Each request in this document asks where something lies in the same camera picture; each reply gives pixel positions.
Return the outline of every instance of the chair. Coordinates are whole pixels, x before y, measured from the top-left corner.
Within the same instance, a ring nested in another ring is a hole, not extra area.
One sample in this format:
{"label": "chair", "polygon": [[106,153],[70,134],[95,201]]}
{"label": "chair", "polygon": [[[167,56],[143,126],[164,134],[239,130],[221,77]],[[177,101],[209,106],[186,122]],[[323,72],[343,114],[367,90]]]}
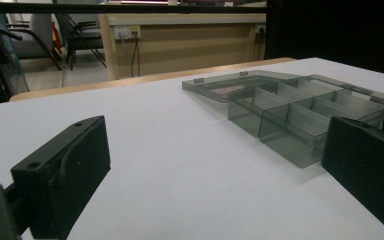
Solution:
{"label": "chair", "polygon": [[89,49],[104,67],[107,67],[104,56],[98,51],[103,48],[101,30],[91,28],[96,22],[76,23],[69,14],[55,14],[55,17],[67,47],[66,62],[70,62],[71,70],[76,62],[76,50]]}
{"label": "chair", "polygon": [[19,59],[49,57],[58,70],[62,70],[53,55],[56,52],[52,39],[51,14],[32,14],[28,28],[8,28],[8,31],[17,32],[23,38],[21,41],[13,41]]}

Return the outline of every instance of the floor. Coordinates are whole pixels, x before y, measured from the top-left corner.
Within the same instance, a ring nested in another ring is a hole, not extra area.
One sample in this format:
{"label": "floor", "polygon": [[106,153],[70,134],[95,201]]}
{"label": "floor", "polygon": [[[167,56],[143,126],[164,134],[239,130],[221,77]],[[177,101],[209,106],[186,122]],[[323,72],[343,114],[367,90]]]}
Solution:
{"label": "floor", "polygon": [[62,71],[49,58],[21,60],[30,91],[76,86],[108,81],[107,69],[89,50],[77,51],[73,70],[65,61],[59,62]]}

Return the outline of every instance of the table surface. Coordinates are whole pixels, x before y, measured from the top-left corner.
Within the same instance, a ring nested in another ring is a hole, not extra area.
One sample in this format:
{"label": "table surface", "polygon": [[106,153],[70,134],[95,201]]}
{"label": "table surface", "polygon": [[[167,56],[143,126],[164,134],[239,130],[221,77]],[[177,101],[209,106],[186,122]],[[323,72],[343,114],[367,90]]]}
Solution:
{"label": "table surface", "polygon": [[[384,74],[317,58],[246,69],[384,92]],[[384,226],[320,163],[297,168],[230,122],[227,104],[181,87],[243,70],[0,104],[0,183],[70,124],[104,115],[112,169],[69,239],[384,239]]]}

